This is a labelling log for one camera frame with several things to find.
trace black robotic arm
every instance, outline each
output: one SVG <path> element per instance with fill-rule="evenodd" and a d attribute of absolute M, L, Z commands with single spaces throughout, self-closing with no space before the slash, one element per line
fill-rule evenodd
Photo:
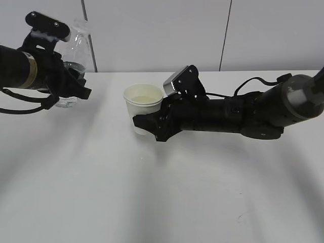
<path fill-rule="evenodd" d="M 59 97 L 75 96 L 88 99 L 91 90 L 85 88 L 86 80 L 72 69 L 65 68 L 61 54 L 54 51 L 58 41 L 70 39 L 69 27 L 38 12 L 26 16 L 31 32 L 17 50 L 0 46 L 0 91 L 40 106 L 32 110 L 8 110 L 0 113 L 31 114 L 50 109 Z M 38 90 L 47 93 L 47 98 L 32 98 L 15 94 L 7 88 Z"/>
<path fill-rule="evenodd" d="M 253 79 L 274 86 L 238 95 Z M 209 99 L 195 66 L 186 66 L 164 83 L 167 97 L 158 112 L 133 117 L 136 127 L 167 141 L 183 130 L 240 133 L 255 139 L 278 139 L 284 127 L 319 116 L 324 110 L 324 69 L 315 77 L 290 73 L 269 83 L 255 77 L 232 97 Z"/>

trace plastic water bottle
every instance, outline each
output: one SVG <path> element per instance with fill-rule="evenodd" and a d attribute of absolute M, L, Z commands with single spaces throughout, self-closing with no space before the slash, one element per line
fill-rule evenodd
<path fill-rule="evenodd" d="M 73 68 L 84 77 L 92 62 L 89 45 L 89 27 L 86 20 L 75 19 L 71 27 L 71 38 L 63 50 L 62 60 L 66 68 Z M 62 98 L 55 104 L 57 107 L 70 108 L 77 103 L 77 97 Z"/>

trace metal band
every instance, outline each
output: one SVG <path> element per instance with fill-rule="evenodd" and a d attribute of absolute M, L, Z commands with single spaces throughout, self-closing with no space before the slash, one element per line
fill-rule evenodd
<path fill-rule="evenodd" d="M 34 83 L 37 76 L 37 63 L 32 55 L 27 52 L 22 52 L 26 55 L 29 61 L 29 76 L 26 81 L 19 87 L 22 89 L 28 89 Z"/>

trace white wall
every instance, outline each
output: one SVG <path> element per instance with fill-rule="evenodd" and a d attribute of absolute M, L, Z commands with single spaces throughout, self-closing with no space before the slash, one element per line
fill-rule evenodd
<path fill-rule="evenodd" d="M 219 70 L 230 2 L 85 0 L 98 71 Z M 232 0 L 221 70 L 321 68 L 323 9 L 322 0 Z M 3 0 L 1 45 L 22 44 L 32 10 L 67 24 L 83 17 L 81 0 Z"/>
<path fill-rule="evenodd" d="M 0 45 L 18 48 L 22 45 L 31 27 L 25 17 L 31 11 L 38 11 L 72 24 L 74 18 L 83 18 L 79 0 L 2 0 L 0 7 Z"/>
<path fill-rule="evenodd" d="M 323 0 L 233 0 L 223 71 L 324 66 Z"/>
<path fill-rule="evenodd" d="M 218 70 L 230 0 L 86 0 L 99 71 Z"/>

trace water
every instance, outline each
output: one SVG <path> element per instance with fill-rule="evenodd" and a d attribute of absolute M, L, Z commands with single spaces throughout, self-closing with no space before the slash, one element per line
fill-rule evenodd
<path fill-rule="evenodd" d="M 73 68 L 74 70 L 80 73 L 80 78 L 83 78 L 86 73 L 85 67 L 76 62 L 64 62 L 64 67 Z M 69 98 L 60 98 L 60 100 L 55 104 L 55 106 L 60 108 L 71 108 L 75 106 L 77 103 L 77 97 L 69 97 Z"/>
<path fill-rule="evenodd" d="M 137 96 L 132 98 L 132 101 L 146 104 L 146 103 L 154 103 L 157 101 L 157 99 L 148 96 Z"/>

